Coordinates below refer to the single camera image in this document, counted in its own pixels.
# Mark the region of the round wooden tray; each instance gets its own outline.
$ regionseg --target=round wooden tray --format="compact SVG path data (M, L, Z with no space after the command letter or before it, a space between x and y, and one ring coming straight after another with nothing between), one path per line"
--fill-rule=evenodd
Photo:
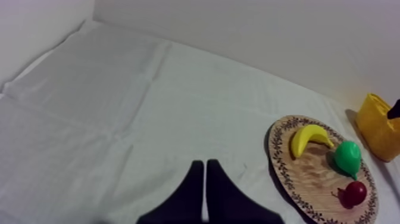
M304 116L286 116L272 125L268 137L268 152L279 181L294 203L317 223L374 223L378 212L378 198L374 180L364 161L357 180L367 187L364 202L345 208L339 198L339 189L345 189L352 178L333 170L335 149L309 142L300 158L290 152L290 140L305 125L320 125L328 131L335 148L344 138L318 120Z

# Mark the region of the yellow basket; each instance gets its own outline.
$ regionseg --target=yellow basket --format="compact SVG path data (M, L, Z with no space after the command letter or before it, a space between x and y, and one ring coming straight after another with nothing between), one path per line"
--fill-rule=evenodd
M388 120L390 106L375 94L368 94L355 122L372 153L383 161L400 154L400 119Z

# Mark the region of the white wall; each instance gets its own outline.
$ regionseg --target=white wall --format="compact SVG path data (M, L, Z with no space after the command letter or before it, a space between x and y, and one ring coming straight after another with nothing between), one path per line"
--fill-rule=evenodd
M0 84L91 18L93 0L0 0Z
M357 108L400 98L398 0L96 0L95 18L232 58Z

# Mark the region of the plastic fruit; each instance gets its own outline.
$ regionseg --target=plastic fruit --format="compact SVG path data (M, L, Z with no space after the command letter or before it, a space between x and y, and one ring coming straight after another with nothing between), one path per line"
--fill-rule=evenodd
M291 150L296 158L299 158L300 155L303 154L307 142L309 141L324 143L329 147L335 146L323 127L319 125L306 125L296 132L292 140Z
M367 188L360 181L353 181L345 190L345 201L349 206L361 204L367 197Z
M361 165L361 152L358 145L351 141L342 142L335 151L335 163L344 172L357 180Z

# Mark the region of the banana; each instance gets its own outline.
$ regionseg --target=banana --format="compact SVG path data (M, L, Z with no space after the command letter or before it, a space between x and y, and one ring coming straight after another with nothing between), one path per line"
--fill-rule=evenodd
M319 125L307 125L300 128L292 139L291 150L296 158L299 158L303 154L305 146L309 141L324 143L331 148L335 146L323 127Z

